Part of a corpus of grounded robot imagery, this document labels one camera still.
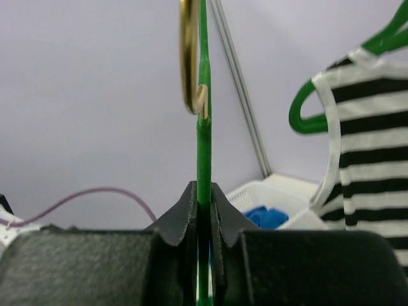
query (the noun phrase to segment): black and white striped shirt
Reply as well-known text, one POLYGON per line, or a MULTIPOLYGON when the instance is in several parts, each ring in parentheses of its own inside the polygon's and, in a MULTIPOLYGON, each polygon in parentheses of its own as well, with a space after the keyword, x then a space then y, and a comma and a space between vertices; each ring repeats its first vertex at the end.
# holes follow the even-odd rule
POLYGON ((312 208, 331 229, 386 237, 408 275, 408 65, 357 48, 312 81, 330 139, 312 208))

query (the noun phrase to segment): green plastic hanger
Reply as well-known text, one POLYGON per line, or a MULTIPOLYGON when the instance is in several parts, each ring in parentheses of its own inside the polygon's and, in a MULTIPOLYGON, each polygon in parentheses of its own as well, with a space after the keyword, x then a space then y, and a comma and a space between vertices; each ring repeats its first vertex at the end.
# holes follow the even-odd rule
MULTIPOLYGON (((379 33, 362 44, 362 48, 375 54, 381 55, 408 45, 406 30, 399 32, 408 21, 408 0, 404 0, 392 21, 379 33)), ((314 134, 327 132, 327 120, 325 114, 315 115, 310 118, 301 118, 300 110, 306 99, 315 91, 312 80, 306 82, 296 94, 289 109, 289 124, 293 130, 301 134, 314 134)))
POLYGON ((197 202, 198 202, 198 298, 202 306, 212 305, 208 296, 211 184, 211 69, 208 55, 206 0, 180 0, 180 70, 187 110, 197 119, 197 202), (200 41, 198 89, 196 88, 197 32, 200 41))

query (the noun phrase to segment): white plastic basket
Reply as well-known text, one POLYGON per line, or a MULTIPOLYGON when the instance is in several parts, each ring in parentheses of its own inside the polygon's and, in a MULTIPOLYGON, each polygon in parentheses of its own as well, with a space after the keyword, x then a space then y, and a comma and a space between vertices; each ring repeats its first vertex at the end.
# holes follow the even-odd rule
POLYGON ((227 195, 241 212, 258 206, 277 208, 289 216, 280 230, 327 230, 327 225, 309 208, 309 200, 293 192, 260 181, 249 182, 227 195))

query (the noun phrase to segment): wire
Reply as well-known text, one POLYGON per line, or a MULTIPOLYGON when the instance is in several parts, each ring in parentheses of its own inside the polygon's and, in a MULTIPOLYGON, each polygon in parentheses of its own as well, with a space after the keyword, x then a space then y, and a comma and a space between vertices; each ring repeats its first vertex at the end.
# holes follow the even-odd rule
POLYGON ((21 226, 25 226, 29 223, 36 222, 40 220, 41 218, 45 217, 49 213, 51 213, 53 210, 57 209, 58 207, 64 205, 65 203, 74 200, 75 198, 78 198, 80 196, 85 196, 87 194, 92 194, 92 193, 118 193, 122 194, 124 196, 127 196, 128 198, 131 198, 135 200, 143 209, 144 211, 149 215, 150 219, 154 222, 156 221, 156 217, 153 214, 152 210, 150 207, 135 193, 132 193, 131 191, 128 191, 126 189, 118 188, 118 187, 96 187, 96 188, 89 188, 89 189, 84 189, 81 191, 78 191, 76 193, 70 194, 69 196, 63 198, 62 200, 58 201, 54 205, 52 205, 50 208, 44 210, 42 213, 36 215, 35 217, 32 217, 30 219, 24 220, 24 221, 19 221, 19 222, 14 222, 14 221, 8 221, 6 219, 0 218, 0 224, 7 225, 8 227, 11 228, 18 228, 21 226))

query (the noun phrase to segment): blue cloth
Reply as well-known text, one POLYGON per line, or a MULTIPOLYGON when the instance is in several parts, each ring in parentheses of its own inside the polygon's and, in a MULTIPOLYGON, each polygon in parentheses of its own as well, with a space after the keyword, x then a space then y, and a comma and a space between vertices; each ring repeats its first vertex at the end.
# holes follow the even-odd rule
POLYGON ((274 230, 289 220, 289 216, 276 208, 259 206, 244 214, 246 218, 266 230, 274 230))

